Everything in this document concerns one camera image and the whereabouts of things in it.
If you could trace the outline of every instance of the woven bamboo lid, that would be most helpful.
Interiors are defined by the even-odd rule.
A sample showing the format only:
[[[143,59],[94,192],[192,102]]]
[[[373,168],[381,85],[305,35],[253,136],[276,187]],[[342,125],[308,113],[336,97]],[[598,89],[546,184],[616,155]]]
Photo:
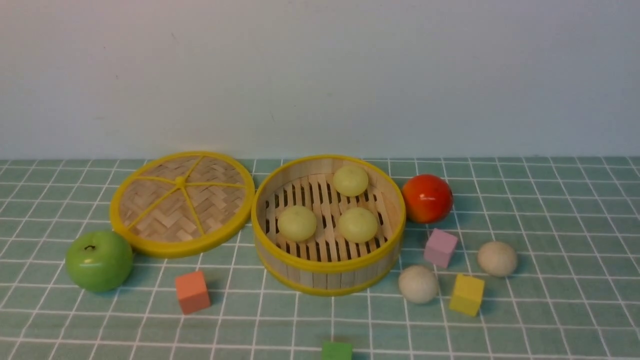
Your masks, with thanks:
[[[111,224],[132,248],[157,258],[212,249],[247,222],[253,179],[242,164],[213,152],[181,152],[131,174],[111,201]]]

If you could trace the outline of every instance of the beige ball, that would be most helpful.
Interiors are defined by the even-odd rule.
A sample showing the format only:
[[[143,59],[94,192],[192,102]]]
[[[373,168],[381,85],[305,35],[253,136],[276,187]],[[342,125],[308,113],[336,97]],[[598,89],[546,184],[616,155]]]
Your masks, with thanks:
[[[510,245],[501,241],[489,241],[478,251],[480,268],[491,276],[505,277],[518,267],[518,255]]]
[[[426,304],[438,295],[438,278],[423,265],[412,265],[404,269],[398,278],[400,293],[414,304]]]

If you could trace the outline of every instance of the orange block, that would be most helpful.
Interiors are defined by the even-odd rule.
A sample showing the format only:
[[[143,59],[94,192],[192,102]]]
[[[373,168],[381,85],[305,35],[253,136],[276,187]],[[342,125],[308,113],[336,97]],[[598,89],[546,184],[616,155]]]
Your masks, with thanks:
[[[207,284],[202,271],[176,277],[175,292],[178,295],[182,313],[185,315],[211,306]]]

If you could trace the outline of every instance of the orange tomato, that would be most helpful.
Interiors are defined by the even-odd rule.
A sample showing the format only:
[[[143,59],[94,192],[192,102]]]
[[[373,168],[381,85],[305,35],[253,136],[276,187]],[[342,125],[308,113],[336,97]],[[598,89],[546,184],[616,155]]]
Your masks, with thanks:
[[[414,176],[402,187],[407,217],[418,224],[443,220],[453,208],[449,184],[431,174]]]

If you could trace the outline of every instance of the green block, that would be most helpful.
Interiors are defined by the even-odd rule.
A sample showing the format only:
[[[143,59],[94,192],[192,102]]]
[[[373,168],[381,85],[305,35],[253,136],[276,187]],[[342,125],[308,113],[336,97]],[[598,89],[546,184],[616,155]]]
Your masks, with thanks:
[[[347,343],[325,342],[322,346],[322,360],[351,360],[353,346]]]

